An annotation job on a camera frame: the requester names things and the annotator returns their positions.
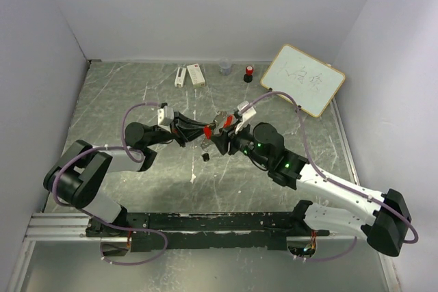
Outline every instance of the robotic arm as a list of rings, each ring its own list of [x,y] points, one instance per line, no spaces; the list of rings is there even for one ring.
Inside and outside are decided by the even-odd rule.
[[[158,110],[157,125],[149,127],[133,122],[125,129],[125,141],[133,148],[131,155],[139,163],[130,160],[121,147],[100,147],[100,150],[77,160],[60,176],[57,194],[72,207],[110,224],[133,228],[142,226],[166,232],[170,241],[168,248],[264,246],[271,250],[284,250],[288,237],[310,236],[313,231],[318,231],[319,236],[337,232],[367,239],[375,250],[389,256],[399,255],[408,227],[398,216],[371,202],[371,199],[385,203],[410,222],[409,211],[400,193],[390,189],[382,194],[327,172],[323,178],[308,159],[285,148],[283,136],[271,124],[259,123],[251,131],[249,122],[256,112],[254,107],[250,107],[240,114],[245,107],[248,107],[248,102],[240,104],[234,118],[229,117],[223,127],[218,127],[216,121],[207,124],[186,118],[164,103]],[[109,172],[148,170],[157,155],[149,146],[175,140],[184,147],[202,135],[210,139],[222,155],[243,153],[280,186],[315,193],[339,208],[301,200],[292,212],[128,213],[126,208],[99,191],[104,176]],[[76,141],[46,175],[44,188],[52,191],[60,170],[92,148],[93,145],[84,141]],[[328,177],[341,186],[327,181]],[[353,191],[366,194],[368,198],[362,198]],[[126,236],[93,219],[86,234],[88,237]],[[132,252],[161,248],[158,237],[136,235],[132,241]],[[300,250],[298,255],[306,255],[305,248]]]

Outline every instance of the whiteboard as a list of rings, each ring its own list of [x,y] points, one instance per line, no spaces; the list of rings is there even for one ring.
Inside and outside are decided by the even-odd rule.
[[[345,74],[285,44],[260,84],[289,94],[303,111],[317,118],[345,80]]]

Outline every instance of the gray marble surface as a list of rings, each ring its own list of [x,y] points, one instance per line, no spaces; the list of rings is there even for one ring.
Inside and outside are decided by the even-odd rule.
[[[243,100],[266,92],[259,80],[268,65],[255,64],[254,80],[242,79],[245,65],[234,65],[224,77],[216,64],[201,64],[207,85],[194,89],[174,86],[178,64],[93,62],[73,116],[66,148],[78,139],[96,145],[120,145],[120,122],[131,105],[147,101],[167,102],[189,118],[211,122],[218,110],[232,111]],[[285,146],[305,155],[299,123],[293,107],[277,96],[256,106],[252,124],[269,122],[285,137]],[[156,124],[156,109],[140,107],[127,123]],[[320,118],[305,115],[305,126],[315,162],[336,176],[351,181],[332,105]],[[210,161],[201,158],[202,138],[185,148],[177,143],[153,146],[158,156],[143,173],[108,174],[101,190],[129,211],[215,212],[291,211],[301,199],[326,202],[315,195],[280,187],[243,155],[222,156],[210,146]],[[51,195],[45,212],[71,212],[58,207]]]

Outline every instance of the red bottle cap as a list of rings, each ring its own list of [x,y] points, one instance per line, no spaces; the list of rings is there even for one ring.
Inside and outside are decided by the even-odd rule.
[[[246,75],[252,75],[253,72],[254,72],[254,68],[251,65],[248,65],[246,67]]]

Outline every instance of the small white box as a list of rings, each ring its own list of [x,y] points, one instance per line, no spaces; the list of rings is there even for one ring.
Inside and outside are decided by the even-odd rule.
[[[190,78],[195,88],[205,85],[205,79],[199,64],[188,65],[187,70],[189,71]]]
[[[187,71],[186,68],[179,67],[177,69],[177,76],[175,77],[175,87],[182,88],[184,87],[184,80],[185,80],[185,72]]]

